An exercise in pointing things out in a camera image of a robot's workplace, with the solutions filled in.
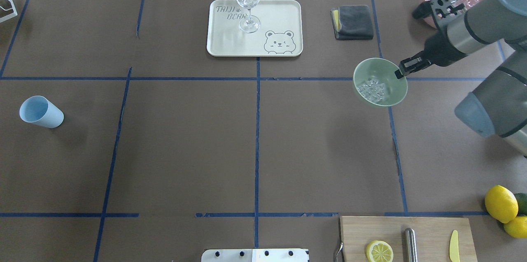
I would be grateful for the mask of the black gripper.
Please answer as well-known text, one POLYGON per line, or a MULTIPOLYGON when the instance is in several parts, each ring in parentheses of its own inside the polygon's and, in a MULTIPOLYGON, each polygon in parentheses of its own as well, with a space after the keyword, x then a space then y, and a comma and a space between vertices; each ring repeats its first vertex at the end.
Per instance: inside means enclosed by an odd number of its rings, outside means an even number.
POLYGON ((394 74, 402 79, 431 65, 447 67, 465 57, 467 54, 457 50, 446 35, 437 31, 424 42, 423 51, 400 61, 394 74))

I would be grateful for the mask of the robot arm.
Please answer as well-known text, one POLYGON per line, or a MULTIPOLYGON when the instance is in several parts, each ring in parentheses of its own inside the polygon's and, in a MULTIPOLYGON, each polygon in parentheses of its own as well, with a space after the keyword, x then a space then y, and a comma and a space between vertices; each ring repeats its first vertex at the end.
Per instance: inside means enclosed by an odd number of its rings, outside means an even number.
POLYGON ((399 63, 394 72, 399 79, 433 65, 450 66, 500 40, 512 48, 513 53, 467 94, 454 113, 480 136, 498 136, 526 155, 526 0, 482 0, 466 11, 453 0, 427 0, 412 16, 431 17, 436 33, 427 38, 422 51, 399 63))

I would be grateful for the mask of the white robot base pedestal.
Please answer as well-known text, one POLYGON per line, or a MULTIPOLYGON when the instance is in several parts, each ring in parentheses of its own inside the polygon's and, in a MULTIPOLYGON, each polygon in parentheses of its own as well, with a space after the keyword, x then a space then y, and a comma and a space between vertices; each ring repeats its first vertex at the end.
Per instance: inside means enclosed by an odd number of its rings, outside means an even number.
POLYGON ((208 249, 202 262, 309 262, 307 249, 302 248, 245 248, 208 249))

